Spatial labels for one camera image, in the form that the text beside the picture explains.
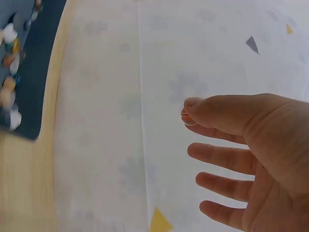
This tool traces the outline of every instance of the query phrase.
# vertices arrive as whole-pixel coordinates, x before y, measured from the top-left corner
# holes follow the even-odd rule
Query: yellow triangle
[[[288,34],[292,34],[294,32],[293,29],[288,24],[286,24],[286,29],[288,31]]]
[[[155,208],[149,232],[169,232],[173,226],[166,220],[163,214]]]

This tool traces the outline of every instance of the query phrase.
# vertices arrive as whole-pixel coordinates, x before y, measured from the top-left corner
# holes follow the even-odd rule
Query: wooden table
[[[55,231],[53,133],[57,86],[75,0],[64,8],[49,63],[37,141],[0,133],[0,232]]]

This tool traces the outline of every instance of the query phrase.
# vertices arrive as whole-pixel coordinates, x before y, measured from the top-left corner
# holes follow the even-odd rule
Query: finger
[[[244,136],[247,128],[256,126],[271,112],[290,101],[272,94],[225,95],[204,100],[188,98],[184,108],[192,120],[203,127]]]
[[[246,141],[243,138],[243,136],[224,133],[215,128],[205,128],[201,125],[195,125],[195,126],[186,125],[186,127],[190,131],[195,132],[197,134],[204,135],[206,137],[224,139],[224,140],[231,141],[231,142],[238,143],[238,144],[246,144]]]
[[[229,208],[215,202],[203,201],[199,209],[206,216],[227,226],[243,230],[242,217],[245,209]]]
[[[201,187],[241,202],[249,201],[253,185],[253,181],[233,180],[210,173],[199,173],[196,182]]]
[[[188,147],[188,155],[235,172],[255,175],[257,159],[250,150],[193,143]]]

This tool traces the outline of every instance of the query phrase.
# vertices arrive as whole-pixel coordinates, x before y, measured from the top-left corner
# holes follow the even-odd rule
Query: paper sheet
[[[195,176],[253,177],[188,157],[192,142],[238,145],[188,131],[183,101],[264,92],[309,100],[305,31],[269,1],[145,0],[138,7],[148,213],[159,207],[177,232],[235,231],[205,217],[199,203],[245,204],[198,187]]]
[[[309,3],[298,2],[77,2],[54,154],[56,209],[72,231],[146,232],[153,217],[175,232],[235,231],[198,205],[245,204],[198,187],[195,176],[253,177],[188,157],[192,142],[238,145],[186,130],[183,101],[261,92],[309,101]]]
[[[148,230],[137,5],[77,1],[58,87],[57,215],[71,231]]]

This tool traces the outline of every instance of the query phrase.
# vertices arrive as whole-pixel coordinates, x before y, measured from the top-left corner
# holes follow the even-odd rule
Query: gray triangle
[[[251,36],[251,37],[247,40],[246,44],[247,44],[254,52],[256,52],[257,54],[260,54],[259,51],[258,51],[258,49],[257,49],[257,46],[256,46],[256,43],[255,43],[255,40],[254,40],[253,36]]]

